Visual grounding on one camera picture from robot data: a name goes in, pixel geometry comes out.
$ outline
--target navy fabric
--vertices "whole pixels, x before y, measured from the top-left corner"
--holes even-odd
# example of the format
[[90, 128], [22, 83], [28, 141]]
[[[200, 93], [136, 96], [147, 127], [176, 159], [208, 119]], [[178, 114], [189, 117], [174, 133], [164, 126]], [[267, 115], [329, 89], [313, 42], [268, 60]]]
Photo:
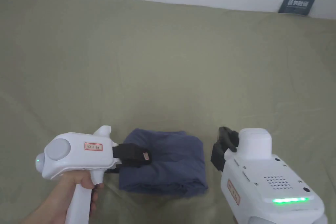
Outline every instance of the navy fabric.
[[148, 148], [152, 164], [124, 167], [119, 173], [119, 189], [134, 193], [192, 197], [208, 188], [203, 143], [184, 131], [156, 132], [135, 129], [124, 143]]

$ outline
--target finger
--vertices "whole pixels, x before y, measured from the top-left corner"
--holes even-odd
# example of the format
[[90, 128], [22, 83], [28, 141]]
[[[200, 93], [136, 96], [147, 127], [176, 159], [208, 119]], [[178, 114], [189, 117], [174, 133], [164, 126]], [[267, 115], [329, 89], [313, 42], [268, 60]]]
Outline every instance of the finger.
[[98, 200], [98, 192], [93, 192], [91, 197], [92, 202], [96, 202]]
[[96, 189], [102, 189], [104, 188], [104, 184], [97, 184], [94, 186]]
[[93, 189], [89, 171], [70, 171], [62, 175], [61, 182], [64, 184], [81, 184], [86, 189]]
[[81, 185], [86, 188], [86, 189], [93, 189], [95, 185], [93, 184], [91, 180], [91, 174], [89, 171], [81, 171], [83, 172], [82, 175], [82, 180], [81, 180]]
[[97, 206], [95, 203], [91, 203], [91, 206], [90, 206], [90, 215], [92, 215], [97, 209]]

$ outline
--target green led strip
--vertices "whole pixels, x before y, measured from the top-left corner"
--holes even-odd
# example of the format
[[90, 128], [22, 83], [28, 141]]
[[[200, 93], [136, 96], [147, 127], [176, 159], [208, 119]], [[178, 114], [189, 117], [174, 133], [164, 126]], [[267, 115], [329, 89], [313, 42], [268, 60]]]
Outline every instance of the green led strip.
[[273, 200], [274, 203], [282, 204], [282, 203], [292, 203], [292, 202], [302, 202], [308, 201], [309, 198], [276, 198]]

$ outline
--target dark blue card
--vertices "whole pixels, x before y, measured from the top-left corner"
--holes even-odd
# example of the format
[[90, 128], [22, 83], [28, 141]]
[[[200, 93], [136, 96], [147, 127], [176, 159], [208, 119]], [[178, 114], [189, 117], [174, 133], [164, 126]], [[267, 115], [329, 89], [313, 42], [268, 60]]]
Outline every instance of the dark blue card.
[[283, 0], [278, 13], [308, 15], [315, 0]]

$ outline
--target gripper handle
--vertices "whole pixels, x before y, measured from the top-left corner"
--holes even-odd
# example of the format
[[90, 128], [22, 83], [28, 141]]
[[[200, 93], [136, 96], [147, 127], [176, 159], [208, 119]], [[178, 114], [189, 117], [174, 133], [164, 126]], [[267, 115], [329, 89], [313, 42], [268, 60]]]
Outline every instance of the gripper handle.
[[[90, 170], [90, 173], [94, 185], [103, 182], [104, 170]], [[89, 223], [91, 193], [91, 189], [86, 189], [82, 187], [81, 184], [76, 185], [70, 206], [67, 211], [65, 224]]]

